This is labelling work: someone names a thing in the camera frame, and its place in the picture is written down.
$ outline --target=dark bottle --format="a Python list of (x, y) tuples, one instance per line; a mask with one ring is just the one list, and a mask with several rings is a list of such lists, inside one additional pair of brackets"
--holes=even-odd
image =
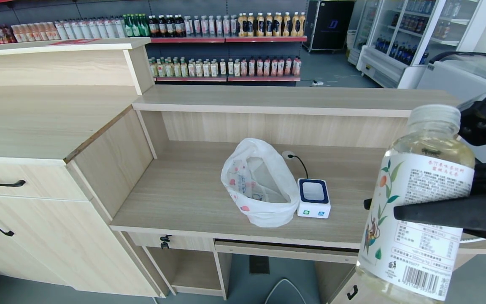
[(391, 52), (389, 53), (389, 57), (395, 57), (395, 55), (397, 54), (397, 50), (399, 49), (399, 41), (398, 40), (395, 40), (395, 42), (393, 43), (393, 46), (391, 47)]

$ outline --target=wooden shelf compartment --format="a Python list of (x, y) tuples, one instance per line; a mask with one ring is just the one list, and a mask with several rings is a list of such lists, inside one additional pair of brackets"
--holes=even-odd
[(213, 252), (143, 248), (172, 293), (225, 296)]

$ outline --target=counter top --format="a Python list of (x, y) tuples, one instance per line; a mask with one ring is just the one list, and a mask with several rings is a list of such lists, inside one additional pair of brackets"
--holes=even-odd
[(133, 87), (0, 87), (0, 157), (64, 164), (135, 99)]
[(132, 106), (143, 111), (408, 117), (413, 108), (429, 103), (457, 106), (460, 101), (436, 90), (155, 85)]
[(31, 54), (41, 52), (93, 51), (93, 50), (131, 50), (151, 42), (150, 38), (110, 38), (98, 39), (87, 43), (66, 43), (68, 40), (50, 40), (0, 44), (0, 55)]

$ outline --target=nutrition facts label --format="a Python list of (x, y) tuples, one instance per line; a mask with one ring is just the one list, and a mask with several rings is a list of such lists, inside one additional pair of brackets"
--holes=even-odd
[(474, 170), (416, 154), (382, 161), (358, 260), (377, 277), (445, 300), (461, 228), (398, 221), (393, 207), (467, 196)]

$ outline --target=display refrigerator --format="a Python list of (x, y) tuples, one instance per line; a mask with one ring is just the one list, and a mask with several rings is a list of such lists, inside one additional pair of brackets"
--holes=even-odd
[(429, 58), (474, 51), (486, 26), (486, 0), (367, 0), (365, 9), (375, 12), (359, 23), (354, 49), (373, 20), (356, 67), (384, 88), (415, 89)]

